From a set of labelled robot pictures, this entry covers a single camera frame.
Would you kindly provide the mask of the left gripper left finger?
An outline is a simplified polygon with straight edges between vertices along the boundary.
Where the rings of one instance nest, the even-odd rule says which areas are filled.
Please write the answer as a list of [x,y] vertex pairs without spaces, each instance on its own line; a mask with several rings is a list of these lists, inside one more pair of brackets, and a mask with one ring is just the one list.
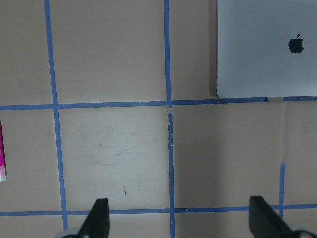
[[109,232],[110,217],[108,199],[97,199],[77,233],[77,236],[80,238],[107,238]]

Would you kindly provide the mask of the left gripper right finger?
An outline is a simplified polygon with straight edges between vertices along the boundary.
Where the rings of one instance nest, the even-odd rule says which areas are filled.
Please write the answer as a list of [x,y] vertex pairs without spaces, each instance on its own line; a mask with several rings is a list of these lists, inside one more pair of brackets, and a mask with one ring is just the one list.
[[293,231],[261,197],[250,196],[249,230],[254,238],[292,238]]

